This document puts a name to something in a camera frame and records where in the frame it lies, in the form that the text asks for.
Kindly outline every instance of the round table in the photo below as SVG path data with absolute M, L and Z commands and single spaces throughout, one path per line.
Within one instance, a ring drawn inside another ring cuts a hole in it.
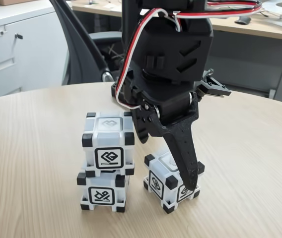
M 166 214 L 143 187 L 144 156 L 164 143 L 136 140 L 125 213 L 82 211 L 76 177 L 87 112 L 121 110 L 111 83 L 0 97 L 0 237 L 282 237 L 282 103 L 233 92 L 205 96 L 193 123 L 206 168 L 197 199 Z

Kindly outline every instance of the desk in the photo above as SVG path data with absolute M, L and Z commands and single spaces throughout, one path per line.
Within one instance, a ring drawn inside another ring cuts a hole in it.
M 126 212 L 82 211 L 85 115 L 121 110 L 110 85 L 0 98 L 0 237 L 282 237 L 282 103 L 238 92 L 200 102 L 192 130 L 206 169 L 196 200 L 167 215 L 145 191 L 144 156 L 163 144 L 150 138 L 136 140 Z
M 118 0 L 112 0 L 111 3 L 117 6 L 121 5 Z M 98 0 L 98 4 L 94 4 L 92 6 L 88 5 L 89 7 L 85 7 L 87 6 L 87 0 L 75 0 L 72 3 L 72 9 L 108 16 L 122 16 L 120 11 L 113 11 L 112 8 L 105 7 L 108 4 L 109 2 L 107 0 Z M 213 18 L 211 19 L 211 22 L 214 30 L 282 39 L 282 28 L 278 28 L 270 24 L 264 24 L 264 18 L 261 15 L 253 15 L 252 22 L 249 25 L 236 24 L 234 19 L 234 17 L 228 19 Z
M 76 0 L 72 5 L 76 11 L 121 17 L 120 7 L 108 8 L 109 2 L 120 6 L 118 0 L 98 0 L 88 7 L 87 0 Z M 282 27 L 265 23 L 259 14 L 249 25 L 238 25 L 236 19 L 211 19 L 216 31 L 206 67 L 213 68 L 216 79 L 226 85 L 264 96 L 273 92 L 272 97 L 282 101 Z

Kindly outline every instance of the printed symbol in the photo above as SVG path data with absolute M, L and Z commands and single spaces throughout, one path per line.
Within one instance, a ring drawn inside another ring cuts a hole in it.
M 192 191 L 189 191 L 187 188 L 184 188 L 182 191 L 181 191 L 181 198 L 186 196 L 187 194 L 191 193 Z
M 96 198 L 95 201 L 110 202 L 109 200 L 110 194 L 107 191 L 103 191 L 102 193 L 96 191 L 96 194 L 94 196 Z
M 191 196 L 193 193 L 194 191 L 188 190 L 183 184 L 178 189 L 176 201 L 177 202 L 183 201 L 185 198 Z
M 118 158 L 118 155 L 114 152 L 105 152 L 101 155 L 101 158 L 107 161 L 108 163 L 101 163 L 101 165 L 117 165 L 118 163 L 112 163 L 111 161 L 114 161 Z
M 156 180 L 156 178 L 152 178 L 152 181 L 153 181 L 153 184 L 155 186 L 155 189 L 160 191 L 161 188 L 160 188 L 160 185 L 159 185 L 158 181 Z
M 105 120 L 102 124 L 107 127 L 113 127 L 118 123 L 116 123 L 114 120 Z

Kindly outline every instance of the chair backrest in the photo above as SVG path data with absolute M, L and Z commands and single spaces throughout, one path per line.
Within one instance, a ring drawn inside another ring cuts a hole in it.
M 68 84 L 102 82 L 108 72 L 99 49 L 65 0 L 50 0 L 61 22 L 70 53 Z

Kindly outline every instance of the lock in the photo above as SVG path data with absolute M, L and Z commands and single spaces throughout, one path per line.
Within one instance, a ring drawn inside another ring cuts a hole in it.
M 15 34 L 15 38 L 23 40 L 23 36 L 18 33 Z

